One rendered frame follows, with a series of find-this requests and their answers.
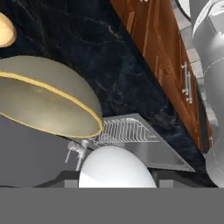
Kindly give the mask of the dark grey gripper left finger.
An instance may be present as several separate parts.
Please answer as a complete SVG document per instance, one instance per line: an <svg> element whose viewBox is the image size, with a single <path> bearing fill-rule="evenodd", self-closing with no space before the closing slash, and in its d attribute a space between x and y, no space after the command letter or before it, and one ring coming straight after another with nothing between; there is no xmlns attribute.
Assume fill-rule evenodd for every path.
<svg viewBox="0 0 224 224"><path fill-rule="evenodd" d="M36 188L63 187L66 180L78 180L79 177L80 173L78 171L62 171L56 178L36 185Z"/></svg>

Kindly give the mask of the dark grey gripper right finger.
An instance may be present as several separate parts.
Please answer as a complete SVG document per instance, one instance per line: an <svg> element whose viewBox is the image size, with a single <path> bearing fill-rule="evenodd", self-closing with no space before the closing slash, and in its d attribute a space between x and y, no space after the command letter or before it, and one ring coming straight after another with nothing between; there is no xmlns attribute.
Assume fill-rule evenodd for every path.
<svg viewBox="0 0 224 224"><path fill-rule="evenodd" d="M179 176L170 176L154 171L152 177L158 188L201 188L201 185L195 184L190 180Z"/></svg>

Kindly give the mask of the steel sink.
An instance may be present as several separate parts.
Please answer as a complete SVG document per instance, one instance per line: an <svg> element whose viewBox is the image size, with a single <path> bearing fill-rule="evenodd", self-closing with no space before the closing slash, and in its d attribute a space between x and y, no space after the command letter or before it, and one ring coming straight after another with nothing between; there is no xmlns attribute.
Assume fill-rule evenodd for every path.
<svg viewBox="0 0 224 224"><path fill-rule="evenodd" d="M105 117L103 119L103 125L105 120L122 118L137 119L151 130L159 141L150 143L125 143L124 145L114 146L130 151L149 168L195 172L195 170L138 113ZM106 144L95 144L94 142L93 145L95 147L106 146Z"/></svg>

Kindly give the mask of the beige bowl with yellow rim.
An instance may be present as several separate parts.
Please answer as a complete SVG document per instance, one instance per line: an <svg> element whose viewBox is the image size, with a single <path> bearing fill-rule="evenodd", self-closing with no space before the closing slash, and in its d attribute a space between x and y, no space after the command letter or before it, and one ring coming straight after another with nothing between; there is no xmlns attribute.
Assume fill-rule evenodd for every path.
<svg viewBox="0 0 224 224"><path fill-rule="evenodd" d="M0 115L63 137L103 131L101 104L88 82L72 68L36 56L0 59Z"/></svg>

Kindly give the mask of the steel tap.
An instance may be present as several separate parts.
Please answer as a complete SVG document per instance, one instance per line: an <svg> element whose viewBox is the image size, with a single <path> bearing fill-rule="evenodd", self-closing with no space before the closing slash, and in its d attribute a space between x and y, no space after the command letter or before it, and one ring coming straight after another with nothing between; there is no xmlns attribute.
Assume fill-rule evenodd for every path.
<svg viewBox="0 0 224 224"><path fill-rule="evenodd" d="M65 163L68 162L68 159L69 159L72 151L77 152L78 153L78 156L77 156L78 162L77 162L75 170L79 171L81 169L81 163L86 156L88 146L89 146L89 141L88 140L82 140L81 143L76 143L75 141L70 141L68 146L67 146L68 153L66 154Z"/></svg>

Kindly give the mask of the white egg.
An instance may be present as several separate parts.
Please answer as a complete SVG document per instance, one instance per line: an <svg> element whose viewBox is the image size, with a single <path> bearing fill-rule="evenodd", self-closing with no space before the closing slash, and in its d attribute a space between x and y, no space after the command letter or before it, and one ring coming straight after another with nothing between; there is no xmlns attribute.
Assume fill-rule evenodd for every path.
<svg viewBox="0 0 224 224"><path fill-rule="evenodd" d="M94 150L80 170L79 188L156 188L144 163L115 146Z"/></svg>

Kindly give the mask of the brown wooden cupboard run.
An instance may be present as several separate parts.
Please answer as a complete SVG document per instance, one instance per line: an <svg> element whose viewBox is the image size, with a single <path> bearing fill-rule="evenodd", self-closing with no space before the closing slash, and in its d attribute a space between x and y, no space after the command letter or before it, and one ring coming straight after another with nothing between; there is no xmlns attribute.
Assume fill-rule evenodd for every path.
<svg viewBox="0 0 224 224"><path fill-rule="evenodd" d="M155 74L190 137L202 153L208 152L211 147L211 126L171 0L109 1ZM181 65L185 61L187 73L191 73L192 104L186 101L187 95L182 93L185 80Z"/></svg>

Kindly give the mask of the tan round bread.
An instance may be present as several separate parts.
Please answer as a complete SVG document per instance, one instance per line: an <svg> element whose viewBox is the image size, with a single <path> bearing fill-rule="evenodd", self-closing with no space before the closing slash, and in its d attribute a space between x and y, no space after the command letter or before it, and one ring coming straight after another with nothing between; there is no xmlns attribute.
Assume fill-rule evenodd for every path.
<svg viewBox="0 0 224 224"><path fill-rule="evenodd" d="M17 37L17 31L8 17L0 12L0 47L12 45Z"/></svg>

